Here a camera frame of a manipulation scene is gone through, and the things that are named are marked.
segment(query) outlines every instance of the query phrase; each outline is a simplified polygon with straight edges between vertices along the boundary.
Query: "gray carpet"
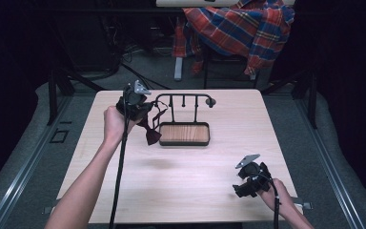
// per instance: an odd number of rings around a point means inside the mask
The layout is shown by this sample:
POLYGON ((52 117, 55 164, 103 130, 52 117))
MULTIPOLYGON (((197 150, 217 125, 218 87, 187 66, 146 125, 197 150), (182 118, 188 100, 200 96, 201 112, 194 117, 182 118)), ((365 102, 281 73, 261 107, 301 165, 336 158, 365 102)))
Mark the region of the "gray carpet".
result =
MULTIPOLYGON (((146 77, 162 83, 172 89, 201 89, 202 77, 190 74, 191 59, 184 62, 183 79, 180 82, 173 80, 174 59, 165 50, 163 54, 135 52, 132 54, 131 63, 136 71, 146 77)), ((213 66, 211 75, 219 77, 218 68, 230 68, 213 66)), ((242 80, 243 75, 236 73, 236 78, 242 80)), ((261 81, 266 82, 268 72, 262 73, 261 81)), ((136 77, 123 67, 111 77, 95 80, 94 82, 110 90, 121 90, 127 83, 131 83, 136 77)), ((21 195, 13 201, 12 207, 1 216, 2 228, 43 228, 49 214, 42 214, 45 207, 52 206, 67 171, 68 164, 76 146, 78 137, 83 129, 85 119, 94 98, 94 92, 79 82, 73 82, 76 93, 67 98, 58 95, 64 111, 51 128, 48 142, 42 144, 41 156, 36 159, 32 175, 27 177, 27 185, 20 190, 21 195), (60 141, 66 135, 62 143, 50 143, 50 140, 60 141)), ((244 82, 225 82, 225 87, 244 86, 244 82)), ((261 83, 258 88, 266 87, 261 83)), ((318 130, 311 131, 309 123, 305 121, 303 101, 292 100, 289 89, 284 88, 273 95, 264 96, 264 100, 274 125, 279 144, 287 161, 295 188, 300 197, 313 203, 314 209, 305 210, 305 216, 315 228, 351 228, 351 224, 345 217, 344 210, 339 204, 334 191, 334 185, 328 179, 328 175, 319 157, 320 149, 317 147, 314 135, 318 134, 324 142, 325 149, 333 159, 336 170, 341 176, 345 188, 356 207, 363 226, 366 228, 366 191, 361 186, 354 171, 348 165, 341 154, 336 142, 336 130, 327 110, 323 97, 318 97, 316 122, 318 130)), ((25 131, 18 146, 13 151, 5 168, 0 174, 0 204, 5 198, 12 181, 22 169, 25 162, 35 152, 39 140, 47 132, 48 121, 48 89, 43 85, 37 90, 39 105, 29 128, 25 131)), ((243 223, 243 228, 273 228, 272 222, 243 223)), ((107 228, 107 225, 90 225, 90 228, 107 228)), ((285 221, 280 222, 280 228, 289 228, 285 221)))

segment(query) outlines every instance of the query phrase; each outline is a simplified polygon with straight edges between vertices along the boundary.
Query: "human arm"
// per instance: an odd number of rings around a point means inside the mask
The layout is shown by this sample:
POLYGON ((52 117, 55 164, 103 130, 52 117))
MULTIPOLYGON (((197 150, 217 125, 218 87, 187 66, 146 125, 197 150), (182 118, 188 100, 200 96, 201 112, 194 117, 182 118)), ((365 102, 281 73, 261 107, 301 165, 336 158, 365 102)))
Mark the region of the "human arm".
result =
MULTIPOLYGON (((277 178, 273 179, 273 183, 277 189, 280 200, 279 215, 285 218, 294 229, 314 228, 304 215, 296 209, 293 199, 288 193, 284 183, 277 178)), ((275 191, 272 186, 270 186, 270 189, 267 192, 260 190, 257 193, 270 209, 275 209, 275 191)))
MULTIPOLYGON (((104 112, 104 139, 91 162, 53 210, 46 228, 86 228, 112 156, 124 133, 124 117, 115 107, 104 112)), ((130 121, 129 132, 135 122, 130 121)))

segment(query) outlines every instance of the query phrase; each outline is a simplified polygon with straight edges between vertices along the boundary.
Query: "black backdrop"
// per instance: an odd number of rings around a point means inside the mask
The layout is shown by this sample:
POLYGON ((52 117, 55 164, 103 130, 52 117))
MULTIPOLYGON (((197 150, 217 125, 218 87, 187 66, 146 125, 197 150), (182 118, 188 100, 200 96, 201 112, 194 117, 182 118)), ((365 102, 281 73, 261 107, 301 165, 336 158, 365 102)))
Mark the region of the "black backdrop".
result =
POLYGON ((366 2, 296 2, 296 11, 311 14, 295 16, 272 80, 305 68, 315 70, 340 148, 366 188, 366 2))

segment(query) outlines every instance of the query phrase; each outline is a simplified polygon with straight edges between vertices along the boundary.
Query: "gray floor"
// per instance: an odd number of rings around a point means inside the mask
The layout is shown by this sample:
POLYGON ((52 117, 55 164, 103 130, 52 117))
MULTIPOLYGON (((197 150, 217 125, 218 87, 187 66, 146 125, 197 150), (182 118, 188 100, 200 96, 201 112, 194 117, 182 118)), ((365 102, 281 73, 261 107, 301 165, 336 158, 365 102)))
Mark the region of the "gray floor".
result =
MULTIPOLYGON (((173 80, 174 59, 168 51, 135 52, 131 62, 125 63, 172 89, 202 89, 202 75, 190 74, 191 59, 184 62, 182 81, 173 80)), ((225 75, 223 71, 232 73, 231 78, 246 78, 240 74, 240 68, 211 66, 212 77, 225 75)), ((258 89, 267 87, 268 76, 268 71, 262 72, 258 89)), ((106 89, 121 90, 134 80, 136 77, 131 72, 120 67, 115 75, 94 82, 106 89)), ((37 90, 39 104, 33 120, 0 174, 0 228, 44 226, 49 215, 42 212, 55 201, 94 98, 91 89, 79 82, 73 85, 76 89, 73 97, 58 94, 62 112, 51 127, 46 126, 47 84, 37 90), (63 143, 50 143, 55 140, 51 139, 55 131, 68 133, 63 143)), ((246 82, 211 82, 210 85, 251 86, 246 82)), ((305 216, 315 228, 366 228, 366 191, 337 145, 336 130, 324 98, 319 96, 317 100, 318 129, 314 130, 305 119, 305 102, 293 100, 289 94, 291 88, 289 85, 266 95, 264 100, 298 195, 313 203, 314 209, 305 210, 305 216)), ((90 228, 106 227, 90 225, 90 228)), ((286 222, 280 222, 280 228, 288 227, 286 222)), ((273 228, 273 224, 246 222, 243 228, 273 228)))

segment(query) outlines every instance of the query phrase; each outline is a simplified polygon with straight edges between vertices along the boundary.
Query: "plaid shirt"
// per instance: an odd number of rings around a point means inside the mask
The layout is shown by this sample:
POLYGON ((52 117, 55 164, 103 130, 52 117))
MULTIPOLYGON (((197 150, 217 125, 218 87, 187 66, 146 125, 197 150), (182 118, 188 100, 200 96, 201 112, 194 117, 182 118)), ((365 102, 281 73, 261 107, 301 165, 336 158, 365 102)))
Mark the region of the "plaid shirt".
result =
POLYGON ((202 69, 200 40, 213 50, 248 58, 245 74, 272 66, 290 35, 295 12, 282 0, 239 0, 226 9, 187 8, 178 18, 173 56, 195 56, 193 71, 202 69))

